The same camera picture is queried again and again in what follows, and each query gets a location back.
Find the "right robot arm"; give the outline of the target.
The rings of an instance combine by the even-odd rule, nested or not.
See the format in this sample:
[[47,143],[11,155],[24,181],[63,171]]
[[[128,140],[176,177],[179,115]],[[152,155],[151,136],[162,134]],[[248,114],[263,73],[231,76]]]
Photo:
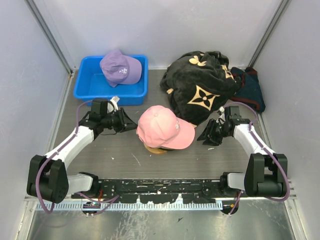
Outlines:
[[246,171],[224,172],[220,176],[219,191],[231,197],[237,190],[249,197],[263,197],[285,201],[290,196],[287,177],[288,159],[268,147],[257,134],[253,122],[240,115],[238,106],[221,107],[219,118],[210,119],[198,137],[206,146],[219,146],[223,139],[233,137],[249,157]]

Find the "purple LA cap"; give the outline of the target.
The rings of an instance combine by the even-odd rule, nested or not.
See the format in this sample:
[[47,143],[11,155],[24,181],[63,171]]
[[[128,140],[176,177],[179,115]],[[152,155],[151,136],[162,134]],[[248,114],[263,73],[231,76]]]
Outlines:
[[107,83],[115,88],[117,85],[133,85],[140,81],[142,64],[136,58],[124,55],[119,49],[112,50],[99,63]]

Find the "green NY cap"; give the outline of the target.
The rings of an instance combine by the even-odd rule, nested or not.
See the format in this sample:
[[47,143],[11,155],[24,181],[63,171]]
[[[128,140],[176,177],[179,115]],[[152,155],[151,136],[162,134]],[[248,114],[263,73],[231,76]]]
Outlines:
[[174,149],[164,148],[164,147],[160,147],[159,149],[163,150],[163,151],[166,151],[166,152],[174,151]]

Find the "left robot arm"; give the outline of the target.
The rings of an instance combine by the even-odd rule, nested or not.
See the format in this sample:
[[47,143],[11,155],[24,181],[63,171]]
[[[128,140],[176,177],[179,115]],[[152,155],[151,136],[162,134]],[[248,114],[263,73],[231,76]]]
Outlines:
[[84,193],[88,198],[99,195],[101,187],[96,175],[86,172],[68,175],[67,169],[104,130],[113,130],[117,134],[137,128],[137,124],[118,106],[119,100],[118,96],[113,96],[111,99],[89,101],[90,110],[83,118],[76,118],[72,133],[45,155],[35,155],[30,160],[26,186],[28,195],[54,204],[76,193]]

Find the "wooden hat stand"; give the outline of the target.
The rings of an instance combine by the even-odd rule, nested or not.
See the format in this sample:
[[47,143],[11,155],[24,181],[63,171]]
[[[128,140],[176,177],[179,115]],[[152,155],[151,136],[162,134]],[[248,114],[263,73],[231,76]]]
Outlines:
[[148,146],[144,146],[146,148],[146,150],[148,150],[150,153],[155,154],[155,155],[162,155],[167,153],[168,151],[165,149],[160,149],[160,148],[152,148],[152,147],[148,147]]

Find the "pink cap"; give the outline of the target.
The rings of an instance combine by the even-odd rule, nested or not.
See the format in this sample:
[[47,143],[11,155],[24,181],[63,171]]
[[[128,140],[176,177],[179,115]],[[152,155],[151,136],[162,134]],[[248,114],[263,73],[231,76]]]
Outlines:
[[195,128],[169,108],[154,105],[140,116],[136,134],[150,148],[183,150],[192,144]]

